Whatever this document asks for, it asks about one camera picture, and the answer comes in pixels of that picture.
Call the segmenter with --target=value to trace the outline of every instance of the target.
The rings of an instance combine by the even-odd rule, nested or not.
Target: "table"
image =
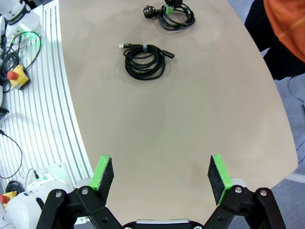
[[[250,190],[272,187],[297,167],[291,130],[258,49],[225,0],[185,1],[197,22],[180,32],[144,18],[147,3],[163,1],[60,2],[75,113],[91,166],[112,156],[107,205],[122,224],[204,223],[215,209],[211,154]],[[120,43],[176,56],[161,78],[137,81],[125,71]]]

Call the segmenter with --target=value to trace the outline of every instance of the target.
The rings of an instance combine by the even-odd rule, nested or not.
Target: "red button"
[[[8,79],[9,79],[9,80],[17,80],[17,79],[18,79],[18,73],[16,73],[16,72],[10,70],[10,71],[8,72]]]
[[[0,195],[0,202],[2,204],[7,204],[9,202],[9,198],[7,196],[4,196],[4,195]]]

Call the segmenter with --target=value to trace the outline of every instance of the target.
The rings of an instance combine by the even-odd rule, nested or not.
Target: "black pants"
[[[259,51],[270,48],[264,60],[273,79],[281,80],[305,73],[305,63],[294,56],[273,32],[263,0],[254,0],[244,25]]]

